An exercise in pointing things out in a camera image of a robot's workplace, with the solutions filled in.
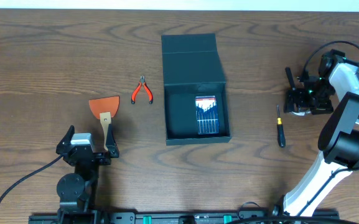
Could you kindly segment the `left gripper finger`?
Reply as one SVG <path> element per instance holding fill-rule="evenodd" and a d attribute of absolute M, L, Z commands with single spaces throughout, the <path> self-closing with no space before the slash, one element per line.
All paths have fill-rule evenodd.
<path fill-rule="evenodd" d="M 117 150 L 116 141 L 114 140 L 114 136 L 113 136 L 112 124 L 108 125 L 107 134 L 105 137 L 105 145 L 106 145 L 106 148 L 108 151 L 116 151 Z"/>
<path fill-rule="evenodd" d="M 64 153 L 66 149 L 70 146 L 70 141 L 75 134 L 75 128 L 71 125 L 62 138 L 62 140 L 57 144 L 56 153 Z"/>

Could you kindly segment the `small black-handled claw hammer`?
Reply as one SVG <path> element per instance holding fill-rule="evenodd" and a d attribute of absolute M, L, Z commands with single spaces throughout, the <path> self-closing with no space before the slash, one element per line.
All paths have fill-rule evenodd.
<path fill-rule="evenodd" d="M 285 68 L 290 89 L 286 92 L 284 112 L 296 116 L 305 116 L 310 113 L 308 94 L 304 88 L 296 88 L 291 69 Z"/>

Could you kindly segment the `black yellow screwdriver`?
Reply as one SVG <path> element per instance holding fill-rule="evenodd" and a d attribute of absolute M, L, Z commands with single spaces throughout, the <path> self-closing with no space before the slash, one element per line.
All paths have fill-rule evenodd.
<path fill-rule="evenodd" d="M 282 125 L 282 119 L 280 116 L 279 105 L 276 105 L 276 111 L 277 111 L 277 142 L 281 148 L 284 148 L 286 146 L 286 138 L 284 134 L 284 128 Z"/>

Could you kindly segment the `precision screwdriver set case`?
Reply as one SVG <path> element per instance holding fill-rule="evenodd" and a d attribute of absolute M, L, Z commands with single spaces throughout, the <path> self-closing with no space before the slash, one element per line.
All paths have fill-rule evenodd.
<path fill-rule="evenodd" d="M 220 125 L 216 97 L 196 96 L 195 106 L 198 134 L 218 134 Z"/>

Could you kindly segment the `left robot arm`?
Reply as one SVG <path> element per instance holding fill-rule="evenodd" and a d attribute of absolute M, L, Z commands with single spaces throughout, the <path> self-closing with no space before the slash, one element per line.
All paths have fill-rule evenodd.
<path fill-rule="evenodd" d="M 119 157 L 113 137 L 113 126 L 108 125 L 107 150 L 95 152 L 90 133 L 75 133 L 70 126 L 58 143 L 56 153 L 70 166 L 73 173 L 63 176 L 57 184 L 60 209 L 64 213 L 88 213 L 95 204 L 99 167 L 108 166 L 113 158 Z"/>

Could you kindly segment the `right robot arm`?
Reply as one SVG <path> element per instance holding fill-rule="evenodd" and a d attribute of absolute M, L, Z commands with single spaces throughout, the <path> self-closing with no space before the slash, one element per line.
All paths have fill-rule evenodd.
<path fill-rule="evenodd" d="M 318 139 L 318 155 L 301 181 L 273 207 L 274 216 L 311 217 L 344 178 L 359 170 L 359 62 L 332 49 L 320 58 L 318 76 L 303 70 L 295 86 L 285 69 L 290 90 L 284 112 L 305 116 L 329 114 Z"/>

